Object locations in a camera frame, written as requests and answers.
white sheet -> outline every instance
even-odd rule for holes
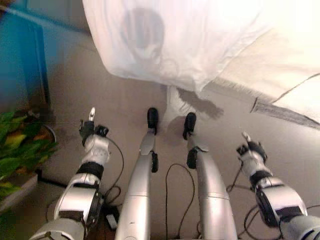
[[[200,91],[268,27],[262,0],[83,0],[106,69]]]

silver metal surface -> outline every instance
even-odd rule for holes
[[[150,196],[152,153],[140,155],[136,161],[126,196]]]
[[[194,135],[188,139],[188,148],[198,147]],[[203,143],[201,147],[208,151]],[[206,240],[236,240],[237,231],[226,186],[209,152],[198,151],[196,159],[198,198],[202,238]]]
[[[277,211],[284,208],[299,207],[302,214],[308,214],[306,205],[299,196],[299,194],[287,185],[267,187],[262,189],[261,191],[265,194],[266,198],[268,199],[273,214],[275,215],[275,219],[278,223],[280,222],[281,216],[277,214]]]
[[[148,155],[155,147],[155,133],[153,129],[149,129],[140,144],[140,154]]]
[[[116,240],[150,239],[150,177],[154,144],[155,135],[149,131],[142,140],[131,175],[118,221]]]
[[[83,240],[85,230],[81,222],[68,218],[58,218],[43,225],[30,240],[43,240],[47,232],[51,233],[53,240]]]
[[[88,214],[96,194],[95,188],[71,187],[61,199],[60,205],[54,210],[54,219],[59,218],[61,211],[81,211],[83,212],[83,220],[86,223]]]
[[[95,162],[105,166],[109,160],[109,140],[99,135],[90,135],[85,141],[84,150],[87,153],[82,159],[82,163]]]
[[[94,186],[96,182],[98,183],[98,185],[100,184],[99,178],[93,174],[78,173],[78,174],[74,175],[71,178],[68,186],[64,190],[63,194],[59,198],[57,204],[55,205],[54,219],[57,219],[59,217],[59,211],[60,211],[61,205],[63,204],[63,201],[69,201],[69,200],[67,200],[66,195],[73,188],[74,184],[89,184],[89,185]],[[92,192],[92,188],[84,188],[84,191],[86,191],[86,190],[88,190],[88,194],[90,194]],[[92,199],[90,202],[87,202],[87,204],[89,205],[89,208],[91,206],[91,203],[92,203]]]
[[[283,238],[286,240],[315,240],[316,235],[320,233],[320,218],[315,216],[296,216],[289,222],[281,222],[280,229]]]
[[[272,175],[271,170],[265,166],[264,159],[258,153],[248,150],[240,159],[243,162],[242,172],[248,179],[257,171],[265,171]]]
[[[218,197],[208,197],[199,200],[199,204],[203,239],[238,239],[229,200]]]
[[[126,196],[118,221],[115,240],[150,239],[150,198]]]

black cable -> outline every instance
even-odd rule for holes
[[[318,208],[318,207],[320,207],[320,204],[313,205],[313,206],[308,206],[306,209],[313,209],[313,208]]]
[[[117,195],[116,195],[115,197],[113,197],[111,200],[109,200],[108,202],[106,202],[106,203],[105,203],[106,205],[109,205],[109,204],[113,203],[113,202],[120,196],[120,194],[121,194],[121,187],[119,187],[118,185],[113,186],[113,188],[111,188],[111,190],[112,190],[112,189],[118,189],[118,193],[117,193]],[[107,200],[109,194],[112,192],[111,190],[110,190],[106,195],[104,195],[105,201]]]
[[[248,217],[249,217],[249,215],[250,215],[257,207],[258,207],[258,205],[253,206],[253,207],[249,210],[249,212],[246,214],[246,216],[245,216],[245,218],[244,218],[243,227],[244,227],[244,231],[246,232],[246,234],[248,234],[248,236],[249,236],[250,238],[252,238],[253,240],[279,240],[279,239],[281,239],[281,237],[282,237],[281,233],[280,233],[280,235],[279,235],[277,238],[264,239],[264,238],[257,238],[257,237],[255,237],[254,235],[252,235],[252,233],[250,233],[250,232],[248,231],[248,227],[250,226],[250,225],[247,225]],[[254,214],[254,216],[252,217],[252,219],[251,219],[251,221],[250,221],[249,224],[252,223],[253,219],[257,216],[258,212],[259,212],[259,211],[257,211],[257,212]]]
[[[234,180],[233,180],[233,183],[228,185],[226,187],[226,192],[227,193],[231,193],[231,191],[234,189],[234,188],[238,188],[238,189],[245,189],[245,190],[249,190],[252,192],[252,189],[247,187],[247,186],[243,186],[243,185],[239,185],[239,184],[236,184],[237,180],[238,180],[238,177],[241,173],[241,170],[242,170],[242,167],[243,167],[244,163],[241,161],[241,166],[238,170],[238,172],[236,173],[235,177],[234,177]]]
[[[191,172],[185,167],[183,166],[182,164],[179,164],[179,163],[174,163],[172,164],[168,171],[166,172],[166,176],[165,176],[165,239],[168,240],[168,175],[169,175],[169,172],[170,172],[170,169],[173,167],[173,166],[180,166],[182,167],[183,169],[186,170],[186,172],[189,174],[191,180],[192,180],[192,189],[193,189],[193,192],[192,192],[192,199],[188,205],[188,207],[186,208],[184,214],[183,214],[183,217],[181,219],[181,222],[180,222],[180,225],[179,225],[179,229],[178,229],[178,234],[176,236],[176,239],[180,239],[180,232],[181,232],[181,227],[182,227],[182,224],[184,222],[184,219],[187,215],[187,212],[191,206],[191,204],[193,203],[194,201],[194,198],[195,198],[195,192],[196,192],[196,186],[195,186],[195,181],[194,181],[194,178],[192,177],[191,175]]]
[[[254,205],[252,208],[250,208],[250,210],[246,213],[245,217],[244,217],[244,221],[243,221],[243,225],[245,226],[247,224],[247,219],[249,217],[249,215],[258,207],[258,205]],[[252,224],[253,220],[255,219],[255,216],[257,214],[254,214],[254,216],[252,217],[251,221],[249,222],[248,227],[250,227],[250,225]],[[240,238],[241,235],[243,235],[246,232],[246,228],[244,228],[244,230],[242,232],[240,232],[237,237],[238,239]]]
[[[248,229],[248,228],[250,227],[250,225],[253,223],[253,221],[254,221],[255,217],[258,215],[258,213],[259,213],[259,210],[254,213],[254,215],[252,216],[250,222],[249,222],[248,225],[246,226],[247,229]],[[240,232],[240,233],[237,235],[237,236],[238,236],[238,239],[240,239],[241,235],[243,235],[245,232],[246,232],[246,230],[243,230],[242,232]]]
[[[121,167],[121,171],[120,171],[118,177],[115,179],[114,183],[113,183],[113,184],[111,185],[111,187],[105,192],[105,194],[104,194],[104,200],[107,199],[107,196],[110,194],[111,190],[112,190],[113,188],[115,188],[115,186],[116,186],[117,182],[119,181],[122,173],[124,172],[124,167],[125,167],[125,158],[124,158],[124,154],[122,153],[120,147],[119,147],[119,146],[116,144],[116,142],[113,141],[111,138],[109,138],[109,137],[107,137],[107,136],[105,136],[105,138],[108,139],[111,143],[113,143],[113,145],[119,150],[119,153],[120,153],[120,155],[121,155],[121,160],[122,160],[122,167]],[[117,186],[117,189],[119,189],[119,194],[116,196],[116,198],[118,198],[118,197],[120,196],[120,194],[121,194],[121,188],[120,188],[119,186]]]

potted plant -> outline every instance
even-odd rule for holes
[[[53,131],[28,114],[0,114],[0,205],[20,187],[15,179],[30,175],[54,152]]]

gray floor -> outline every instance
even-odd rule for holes
[[[95,122],[110,129],[109,137],[124,153],[124,171],[118,183],[122,194],[116,200],[117,204],[122,203],[141,139],[147,130],[146,112],[149,107],[156,107],[161,123],[156,137],[159,171],[152,174],[151,179],[151,239],[163,239],[165,236],[167,169],[172,163],[186,164],[187,148],[181,134],[188,111],[196,111],[196,132],[207,142],[226,185],[232,182],[240,166],[236,148],[243,143],[241,132],[246,130],[263,143],[269,157],[267,164],[276,176],[295,188],[307,206],[320,203],[318,130],[250,113],[254,102],[252,97],[212,84],[196,96],[152,82],[112,76],[104,68],[90,38],[67,38],[51,30],[45,30],[44,37],[50,97],[56,117],[53,127],[59,142],[58,152],[43,166],[46,178],[66,184],[75,174],[84,155],[78,133],[79,120],[85,119],[94,106]],[[102,178],[102,191],[110,187],[121,168],[117,149],[111,145],[110,150],[111,158]],[[168,181],[168,230],[169,237],[174,237],[191,198],[192,188],[183,169],[173,169]],[[239,182],[248,184],[243,176]],[[45,194],[48,193],[43,190],[40,195]],[[238,189],[230,197],[237,231],[240,232],[246,212],[255,204],[255,197]],[[39,198],[34,198],[37,200],[30,200],[31,204],[39,204]],[[27,210],[32,218],[44,212],[42,206],[32,209]],[[313,210],[313,213],[320,216],[320,211]],[[186,215],[181,237],[196,237],[198,221],[196,198]],[[264,226],[259,217],[252,225],[252,232],[265,239],[278,234]]]

